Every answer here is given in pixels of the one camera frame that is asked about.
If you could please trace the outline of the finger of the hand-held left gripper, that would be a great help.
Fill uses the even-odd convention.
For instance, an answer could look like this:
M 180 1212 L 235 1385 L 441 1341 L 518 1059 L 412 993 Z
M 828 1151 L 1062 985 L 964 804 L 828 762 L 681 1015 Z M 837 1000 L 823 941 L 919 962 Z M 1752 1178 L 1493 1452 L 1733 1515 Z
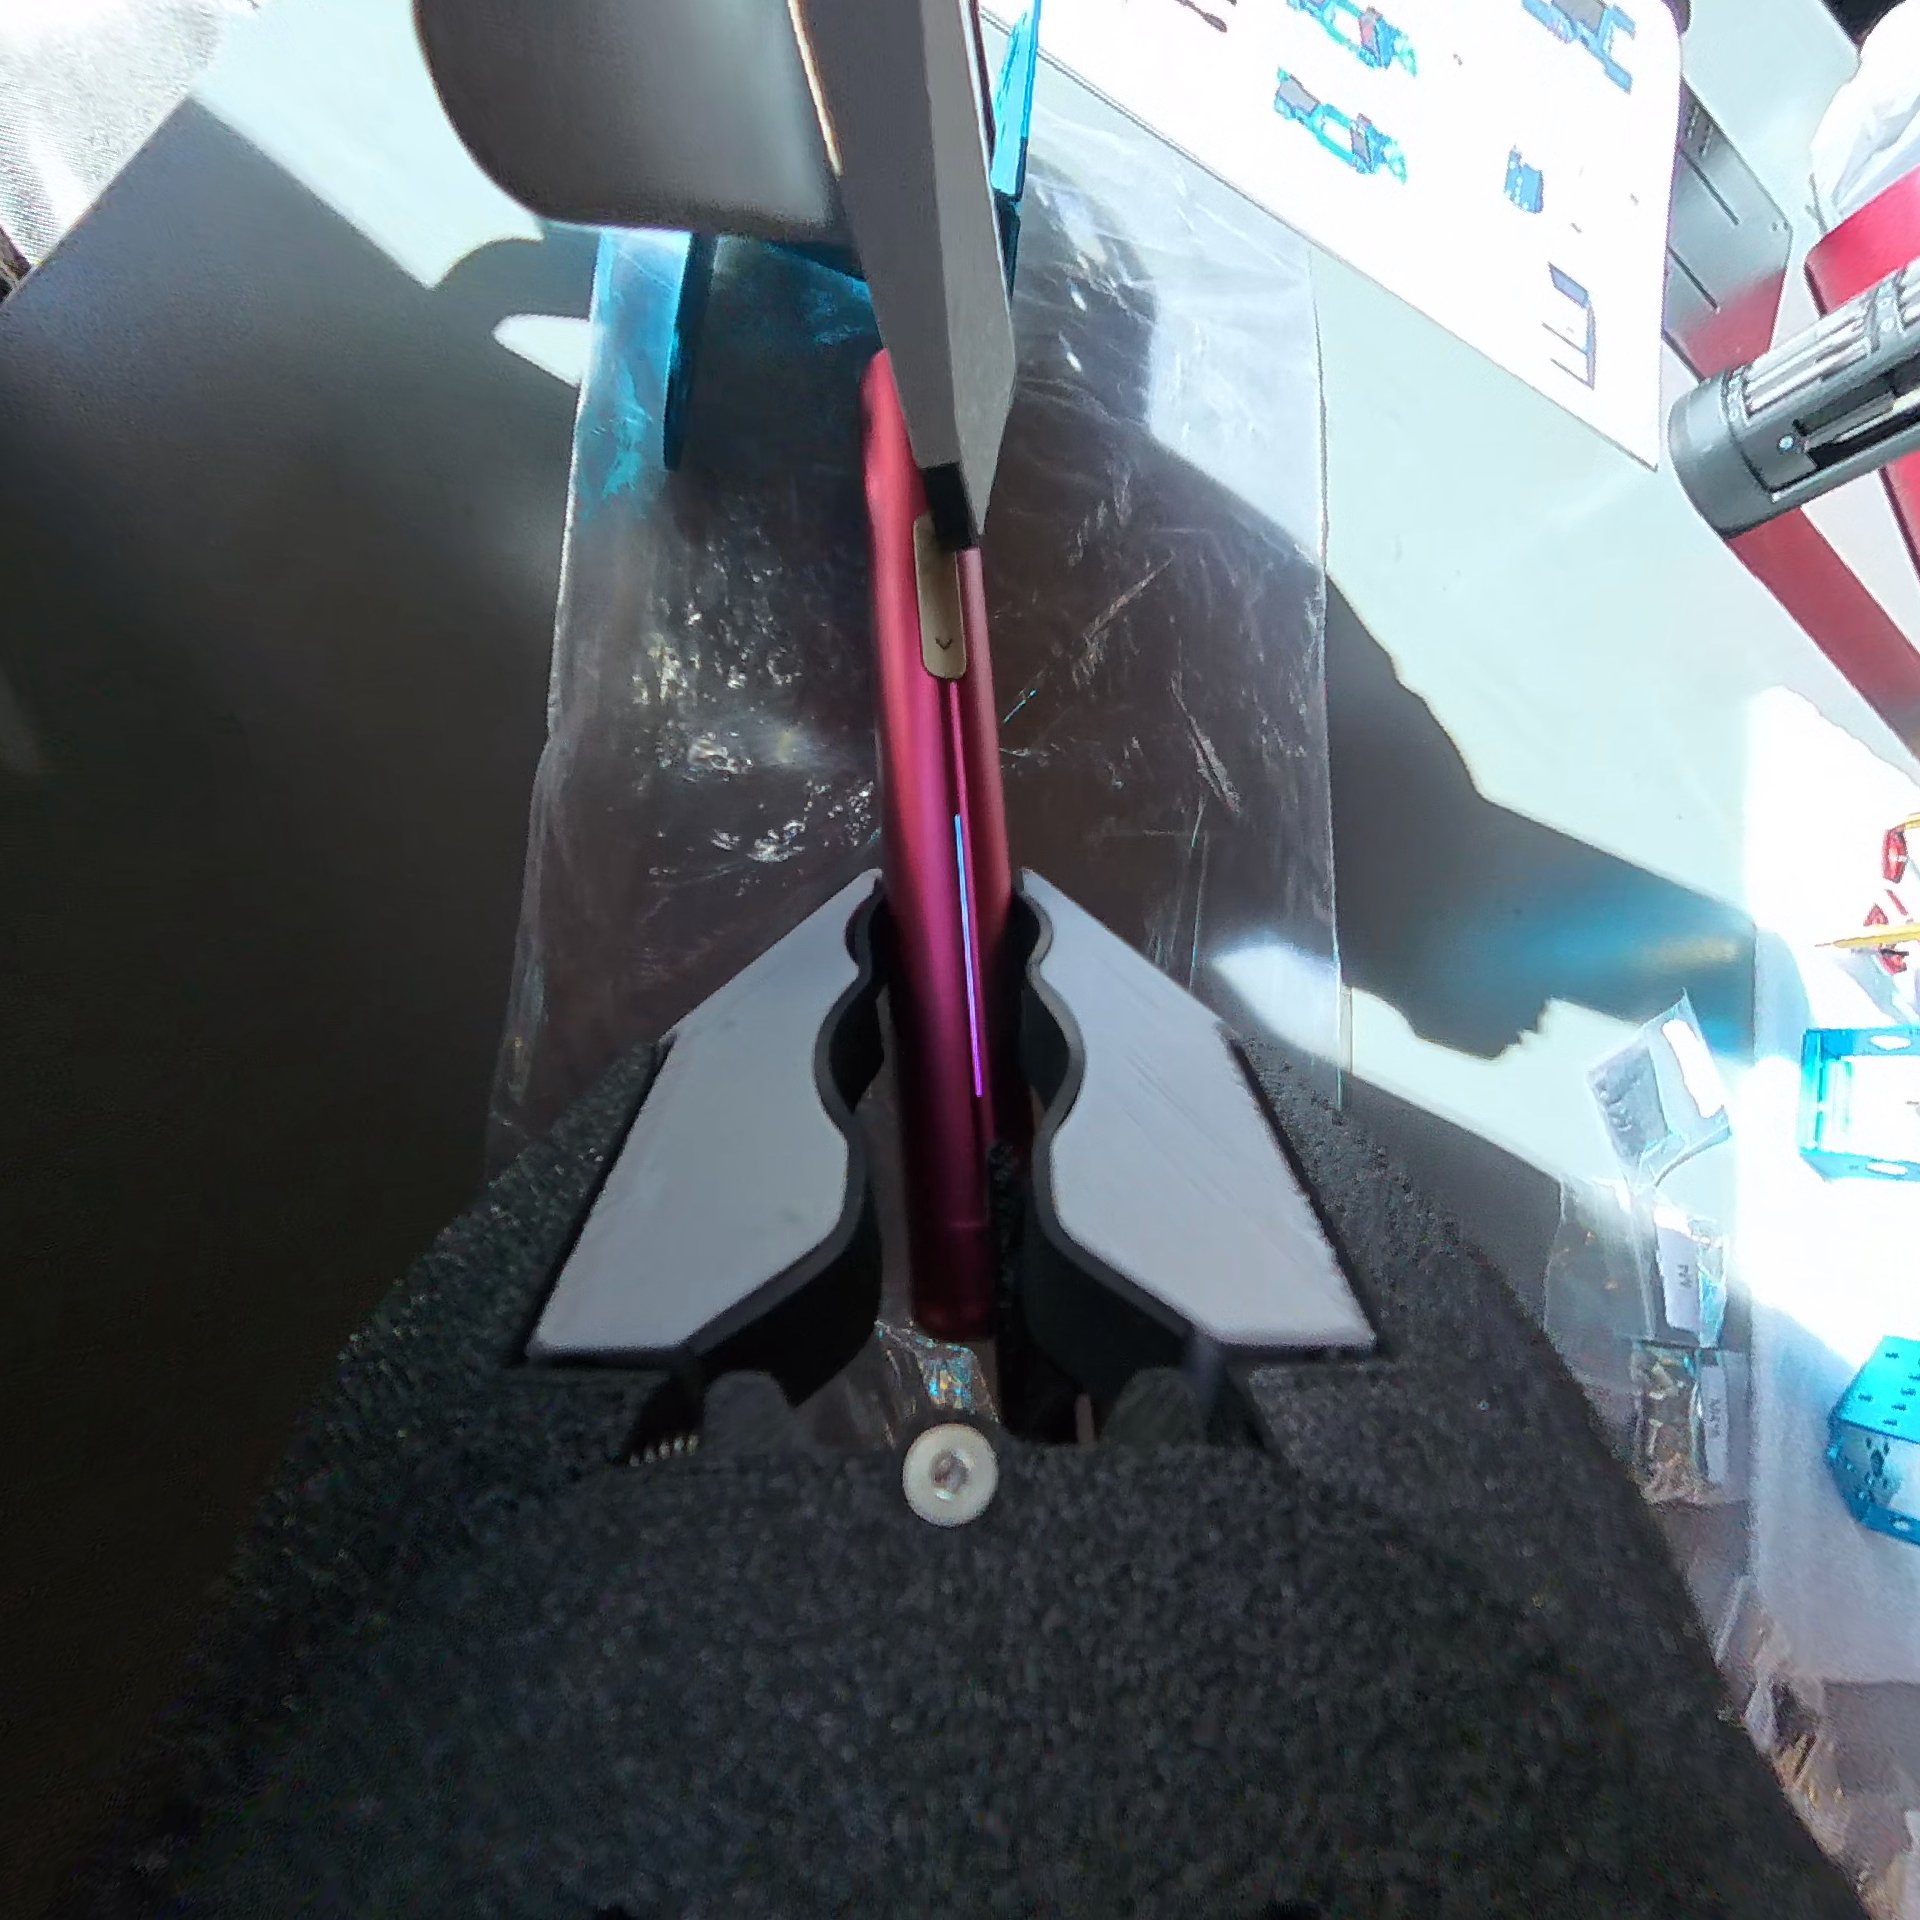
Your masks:
M 1011 412 L 985 50 L 966 3 L 801 3 L 838 194 L 937 538 L 974 546 Z

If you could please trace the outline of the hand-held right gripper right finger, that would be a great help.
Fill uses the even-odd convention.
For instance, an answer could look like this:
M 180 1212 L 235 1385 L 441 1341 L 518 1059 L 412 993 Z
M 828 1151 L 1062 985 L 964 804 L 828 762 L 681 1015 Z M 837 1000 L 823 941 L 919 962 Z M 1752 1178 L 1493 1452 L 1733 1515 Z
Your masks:
M 1033 872 L 1027 1268 L 1049 1359 L 1368 1354 L 1376 1332 L 1227 1027 Z

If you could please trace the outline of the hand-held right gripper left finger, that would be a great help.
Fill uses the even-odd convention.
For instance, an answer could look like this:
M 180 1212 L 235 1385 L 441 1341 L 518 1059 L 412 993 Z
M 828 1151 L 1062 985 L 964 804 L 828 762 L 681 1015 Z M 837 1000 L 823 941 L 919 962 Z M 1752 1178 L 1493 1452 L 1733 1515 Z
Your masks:
M 532 1362 L 845 1368 L 879 1308 L 855 1104 L 879 1067 L 855 877 L 670 1032 L 532 1329 Z

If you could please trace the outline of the blue metal bracket assembly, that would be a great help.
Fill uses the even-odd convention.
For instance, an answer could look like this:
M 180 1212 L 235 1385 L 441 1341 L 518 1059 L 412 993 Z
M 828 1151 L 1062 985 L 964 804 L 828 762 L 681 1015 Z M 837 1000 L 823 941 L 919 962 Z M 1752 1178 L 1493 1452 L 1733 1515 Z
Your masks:
M 733 474 L 795 445 L 845 405 L 879 348 L 859 269 L 831 247 L 603 235 L 592 351 L 571 451 L 571 501 L 641 501 L 676 474 L 695 425 Z M 795 415 L 776 452 L 776 407 Z

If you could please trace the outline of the red electric screwdriver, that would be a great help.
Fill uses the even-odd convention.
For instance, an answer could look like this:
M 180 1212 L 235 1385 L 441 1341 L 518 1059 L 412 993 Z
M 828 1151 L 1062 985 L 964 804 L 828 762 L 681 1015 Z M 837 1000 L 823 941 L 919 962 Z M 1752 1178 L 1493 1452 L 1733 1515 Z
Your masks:
M 909 1297 L 925 1332 L 974 1339 L 998 1295 L 990 1157 L 1031 1139 L 988 599 L 979 553 L 932 531 L 885 352 L 859 403 Z

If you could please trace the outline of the clear plastic bag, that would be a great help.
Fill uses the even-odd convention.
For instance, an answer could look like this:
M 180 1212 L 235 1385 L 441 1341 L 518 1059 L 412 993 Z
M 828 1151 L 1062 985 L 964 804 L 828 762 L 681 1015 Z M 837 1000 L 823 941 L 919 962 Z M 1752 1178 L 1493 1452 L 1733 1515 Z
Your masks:
M 1014 864 L 1329 1095 L 1307 249 L 1049 66 L 1027 161 L 982 545 Z M 878 860 L 857 381 L 795 452 L 695 425 L 641 501 L 568 484 L 493 1165 Z

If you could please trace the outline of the printed instruction manual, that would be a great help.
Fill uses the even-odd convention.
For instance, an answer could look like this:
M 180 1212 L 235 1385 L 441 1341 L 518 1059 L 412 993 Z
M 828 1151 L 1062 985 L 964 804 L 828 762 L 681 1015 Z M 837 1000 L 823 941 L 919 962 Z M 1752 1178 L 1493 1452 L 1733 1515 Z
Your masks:
M 1681 43 L 1659 3 L 1045 3 L 1040 52 L 1644 467 Z

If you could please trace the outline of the black flat panel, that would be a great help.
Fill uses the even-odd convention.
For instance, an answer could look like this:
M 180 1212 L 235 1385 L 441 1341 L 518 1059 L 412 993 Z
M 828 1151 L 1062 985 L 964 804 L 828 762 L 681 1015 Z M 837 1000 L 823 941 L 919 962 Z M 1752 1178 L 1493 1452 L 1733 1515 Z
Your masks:
M 1664 340 L 1695 378 L 1713 378 L 1765 355 L 1789 253 L 1788 217 L 1691 87 L 1681 87 Z

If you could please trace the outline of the red cylinder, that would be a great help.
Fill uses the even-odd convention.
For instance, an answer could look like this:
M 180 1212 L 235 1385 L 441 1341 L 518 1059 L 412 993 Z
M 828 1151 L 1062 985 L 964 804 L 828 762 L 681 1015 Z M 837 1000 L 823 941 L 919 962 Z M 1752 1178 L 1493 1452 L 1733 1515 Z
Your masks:
M 1780 335 L 1808 328 L 1918 256 L 1905 172 L 1812 243 Z M 1918 749 L 1918 457 L 1853 480 L 1763 529 L 1783 540 L 1776 597 L 1885 728 Z

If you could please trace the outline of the black ribbed cylinder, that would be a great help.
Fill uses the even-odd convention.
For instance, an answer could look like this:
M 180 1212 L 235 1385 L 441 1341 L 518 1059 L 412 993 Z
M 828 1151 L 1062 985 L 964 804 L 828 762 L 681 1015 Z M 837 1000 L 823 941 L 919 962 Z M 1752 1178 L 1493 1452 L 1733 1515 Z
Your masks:
M 1918 265 L 1758 362 L 1684 394 L 1671 467 L 1699 517 L 1740 538 L 1918 448 Z

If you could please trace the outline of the white crumpled plastic bag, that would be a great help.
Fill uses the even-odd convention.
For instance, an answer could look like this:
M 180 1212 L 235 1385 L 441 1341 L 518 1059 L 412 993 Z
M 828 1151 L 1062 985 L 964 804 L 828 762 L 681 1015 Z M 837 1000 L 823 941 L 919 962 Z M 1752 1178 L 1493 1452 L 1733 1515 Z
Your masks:
M 1815 231 L 1830 234 L 1918 163 L 1915 41 L 1873 41 L 1824 109 L 1811 146 Z

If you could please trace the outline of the blue perforated metal bracket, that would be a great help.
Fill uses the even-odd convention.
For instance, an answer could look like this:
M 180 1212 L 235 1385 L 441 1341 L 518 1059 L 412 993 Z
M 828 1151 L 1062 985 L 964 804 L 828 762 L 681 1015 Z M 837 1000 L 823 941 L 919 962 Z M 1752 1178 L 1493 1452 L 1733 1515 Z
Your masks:
M 1827 1464 L 1849 1515 L 1918 1546 L 1918 1339 L 1887 1335 L 1828 1419 Z

